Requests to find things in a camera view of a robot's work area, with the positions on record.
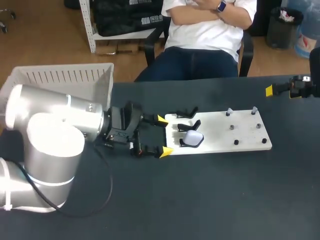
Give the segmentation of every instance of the hand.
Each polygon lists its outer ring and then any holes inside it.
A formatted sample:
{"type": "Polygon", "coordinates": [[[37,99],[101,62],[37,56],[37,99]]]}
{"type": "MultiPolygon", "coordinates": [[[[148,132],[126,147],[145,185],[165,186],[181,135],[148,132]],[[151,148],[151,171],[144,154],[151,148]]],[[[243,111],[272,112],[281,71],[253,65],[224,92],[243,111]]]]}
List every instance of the hand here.
{"type": "Polygon", "coordinates": [[[216,10],[221,0],[194,0],[203,10],[216,10]]]}

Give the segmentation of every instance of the plastic bag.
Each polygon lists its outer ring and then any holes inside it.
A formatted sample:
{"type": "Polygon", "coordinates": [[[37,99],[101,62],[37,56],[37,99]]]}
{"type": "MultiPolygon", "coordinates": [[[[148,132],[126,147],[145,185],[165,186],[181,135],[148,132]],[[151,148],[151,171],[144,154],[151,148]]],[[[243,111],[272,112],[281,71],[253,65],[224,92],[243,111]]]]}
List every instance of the plastic bag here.
{"type": "Polygon", "coordinates": [[[160,15],[163,0],[94,0],[93,13],[100,15],[127,15],[153,13],[160,15]]]}
{"type": "Polygon", "coordinates": [[[96,28],[103,37],[128,34],[155,29],[162,26],[162,15],[153,13],[135,13],[131,16],[96,15],[96,28]]]}

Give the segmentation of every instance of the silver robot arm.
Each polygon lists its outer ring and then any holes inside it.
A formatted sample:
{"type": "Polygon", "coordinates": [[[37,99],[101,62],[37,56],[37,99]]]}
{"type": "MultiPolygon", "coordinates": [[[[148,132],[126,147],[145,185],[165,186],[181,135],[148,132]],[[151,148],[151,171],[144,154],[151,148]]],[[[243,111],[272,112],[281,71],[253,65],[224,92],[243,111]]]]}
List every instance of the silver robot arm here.
{"type": "MultiPolygon", "coordinates": [[[[38,189],[61,207],[84,149],[104,123],[102,105],[28,85],[13,88],[6,107],[8,129],[19,130],[24,143],[24,169],[38,189]]],[[[48,213],[50,207],[21,170],[0,158],[0,208],[48,213]]]]}

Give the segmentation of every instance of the white board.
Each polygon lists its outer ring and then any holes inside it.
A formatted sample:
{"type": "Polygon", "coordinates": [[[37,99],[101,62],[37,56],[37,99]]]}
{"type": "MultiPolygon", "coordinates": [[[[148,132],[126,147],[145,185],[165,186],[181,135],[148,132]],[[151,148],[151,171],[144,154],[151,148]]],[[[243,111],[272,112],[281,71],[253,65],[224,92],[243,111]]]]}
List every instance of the white board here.
{"type": "Polygon", "coordinates": [[[199,112],[193,119],[167,114],[165,119],[169,124],[165,129],[166,146],[174,149],[171,155],[270,150],[272,143],[260,113],[257,111],[252,115],[251,111],[234,111],[230,116],[226,116],[225,111],[199,112]],[[178,131],[178,124],[193,126],[197,120],[201,121],[197,131],[203,134],[203,142],[198,148],[181,147],[179,139],[186,133],[178,131]],[[234,130],[230,130],[230,125],[234,125],[234,130]],[[238,145],[234,144],[235,140],[239,141],[238,145]]]}

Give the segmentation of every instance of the black table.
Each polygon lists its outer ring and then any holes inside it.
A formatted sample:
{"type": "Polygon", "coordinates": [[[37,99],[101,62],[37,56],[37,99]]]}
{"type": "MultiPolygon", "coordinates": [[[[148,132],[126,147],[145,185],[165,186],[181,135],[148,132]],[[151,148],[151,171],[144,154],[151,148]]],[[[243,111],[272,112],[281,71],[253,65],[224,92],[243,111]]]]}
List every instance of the black table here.
{"type": "MultiPolygon", "coordinates": [[[[58,213],[0,211],[3,240],[319,240],[320,99],[266,98],[271,83],[289,77],[115,84],[114,106],[132,100],[148,113],[258,107],[270,151],[136,160],[105,150],[114,191],[108,207],[84,219],[58,213]]],[[[155,143],[157,128],[144,141],[155,143]]],[[[0,137],[3,157],[22,159],[19,134],[0,137]]],[[[85,148],[64,209],[88,211],[106,197],[108,174],[85,148]]]]}

